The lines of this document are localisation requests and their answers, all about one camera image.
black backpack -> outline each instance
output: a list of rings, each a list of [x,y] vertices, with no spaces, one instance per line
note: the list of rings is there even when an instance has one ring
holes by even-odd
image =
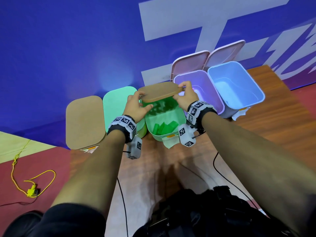
[[[293,236],[280,221],[217,186],[197,195],[181,190],[159,203],[159,210],[133,237]]]

yellow plug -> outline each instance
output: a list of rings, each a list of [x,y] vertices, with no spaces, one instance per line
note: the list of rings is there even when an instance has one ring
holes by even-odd
[[[36,184],[32,185],[30,189],[27,190],[27,197],[34,196],[37,193]]]

pink bin lid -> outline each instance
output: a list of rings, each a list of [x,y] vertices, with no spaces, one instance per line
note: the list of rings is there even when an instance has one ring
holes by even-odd
[[[205,61],[203,70],[207,71],[212,66],[232,61],[245,43],[245,40],[240,40],[215,49]]]
[[[176,59],[172,64],[170,81],[177,75],[202,70],[209,55],[209,51],[199,51]]]

yellow rope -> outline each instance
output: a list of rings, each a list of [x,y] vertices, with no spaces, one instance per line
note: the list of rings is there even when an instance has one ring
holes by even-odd
[[[16,183],[16,181],[15,181],[15,179],[14,179],[14,177],[13,177],[14,167],[15,167],[15,165],[17,164],[17,160],[18,160],[18,158],[20,157],[21,152],[24,150],[24,148],[26,147],[26,145],[27,145],[29,142],[30,142],[30,140],[28,140],[28,142],[25,144],[25,146],[22,148],[22,150],[21,150],[21,151],[14,157],[14,159],[13,159],[12,171],[11,171],[11,179],[12,179],[13,183],[15,184],[16,188],[17,188],[19,191],[23,192],[27,197],[35,198],[35,197],[37,197],[37,196],[40,196],[40,195],[51,185],[51,183],[53,183],[53,181],[54,181],[54,179],[55,179],[55,177],[56,177],[56,172],[53,171],[53,170],[47,170],[47,171],[44,171],[43,173],[41,173],[41,174],[39,174],[39,175],[37,175],[37,176],[31,178],[31,179],[35,179],[35,178],[37,178],[38,176],[40,176],[40,175],[42,175],[42,174],[44,174],[44,173],[46,173],[46,172],[48,172],[48,171],[52,171],[52,172],[54,173],[54,178],[53,178],[53,180],[48,184],[48,186],[46,186],[46,188],[45,188],[41,193],[37,194],[36,196],[32,196],[32,195],[33,195],[32,190],[35,190],[35,189],[36,189],[37,184],[36,184],[35,182],[31,181],[31,179],[28,179],[28,180],[25,180],[25,181],[24,181],[24,182],[30,182],[30,183],[33,184],[33,185],[32,185],[32,188],[29,189],[27,192],[24,191],[24,190],[22,190],[22,189],[18,186],[18,184]]]

purple bin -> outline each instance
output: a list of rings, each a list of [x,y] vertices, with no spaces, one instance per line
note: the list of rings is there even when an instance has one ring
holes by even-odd
[[[188,80],[191,81],[192,88],[200,100],[213,105],[219,115],[223,113],[225,109],[224,103],[206,71],[197,70],[180,74],[174,77],[173,82],[180,84]]]

